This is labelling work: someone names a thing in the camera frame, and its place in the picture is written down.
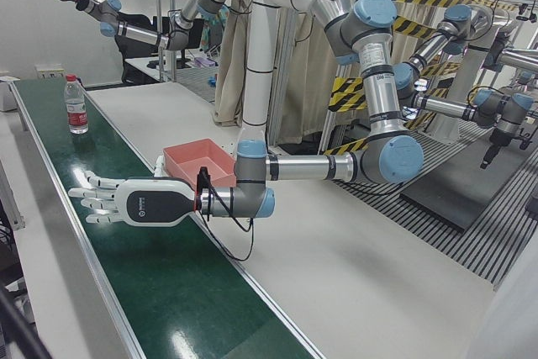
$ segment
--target ribbed floor mat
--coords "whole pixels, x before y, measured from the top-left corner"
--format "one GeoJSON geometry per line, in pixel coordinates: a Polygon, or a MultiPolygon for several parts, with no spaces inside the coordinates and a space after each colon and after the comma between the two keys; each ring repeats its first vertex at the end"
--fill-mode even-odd
{"type": "MultiPolygon", "coordinates": [[[[454,156],[482,135],[473,123],[460,123],[462,138],[457,145],[442,145],[419,133],[425,151],[423,175],[454,156]]],[[[477,156],[476,166],[481,156],[477,156]]],[[[464,234],[398,197],[404,189],[393,185],[369,186],[339,183],[349,193],[409,230],[454,261],[497,286],[535,232],[536,221],[525,214],[525,202],[538,182],[538,150],[509,180],[480,217],[464,234]],[[385,196],[371,194],[394,193],[385,196]]]]}

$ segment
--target plastic water bottle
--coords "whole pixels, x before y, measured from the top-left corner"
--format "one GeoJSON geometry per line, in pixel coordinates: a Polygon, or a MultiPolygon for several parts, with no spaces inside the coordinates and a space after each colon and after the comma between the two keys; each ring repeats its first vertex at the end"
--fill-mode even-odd
{"type": "Polygon", "coordinates": [[[72,134],[84,134],[87,132],[86,105],[84,93],[75,75],[66,75],[66,88],[64,100],[66,101],[69,130],[72,134]]]}

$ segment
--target power outlet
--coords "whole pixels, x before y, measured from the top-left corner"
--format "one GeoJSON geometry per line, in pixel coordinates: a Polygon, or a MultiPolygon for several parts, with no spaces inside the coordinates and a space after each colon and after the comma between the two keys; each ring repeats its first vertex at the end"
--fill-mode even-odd
{"type": "Polygon", "coordinates": [[[51,77],[63,77],[66,75],[66,71],[61,65],[36,65],[35,71],[37,72],[38,79],[49,79],[51,77]]]}

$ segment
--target beige curtain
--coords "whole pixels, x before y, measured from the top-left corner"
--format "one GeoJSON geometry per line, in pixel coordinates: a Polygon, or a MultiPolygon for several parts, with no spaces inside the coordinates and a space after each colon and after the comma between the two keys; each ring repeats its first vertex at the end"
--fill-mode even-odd
{"type": "MultiPolygon", "coordinates": [[[[245,10],[247,6],[245,0],[232,2],[234,10],[245,10]]],[[[286,13],[287,11],[282,10],[280,15],[281,28],[284,26],[286,13]]],[[[398,13],[424,24],[430,18],[431,8],[400,3],[398,13]]],[[[240,122],[248,22],[248,15],[232,12],[224,32],[215,94],[214,121],[218,124],[233,125],[240,122]]],[[[283,32],[279,29],[278,47],[282,43],[282,36],[283,32]]],[[[394,37],[393,63],[399,63],[407,60],[413,53],[417,39],[401,34],[395,34],[394,37]]],[[[305,135],[323,129],[336,67],[323,29],[316,23],[312,24],[312,18],[309,16],[299,14],[286,101],[282,111],[282,126],[277,140],[279,144],[300,143],[305,135]]],[[[358,76],[357,66],[352,68],[350,76],[358,76]]],[[[350,123],[358,114],[338,113],[336,123],[350,123]]]]}
{"type": "Polygon", "coordinates": [[[250,0],[232,0],[220,52],[215,91],[214,122],[223,126],[240,122],[245,88],[246,50],[250,0]]]}

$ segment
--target logo on robotic hand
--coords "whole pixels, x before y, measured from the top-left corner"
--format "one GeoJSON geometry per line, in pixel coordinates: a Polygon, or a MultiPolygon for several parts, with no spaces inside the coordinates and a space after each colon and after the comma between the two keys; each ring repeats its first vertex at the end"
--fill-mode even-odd
{"type": "Polygon", "coordinates": [[[145,198],[138,198],[138,215],[141,218],[145,216],[145,198]]]}

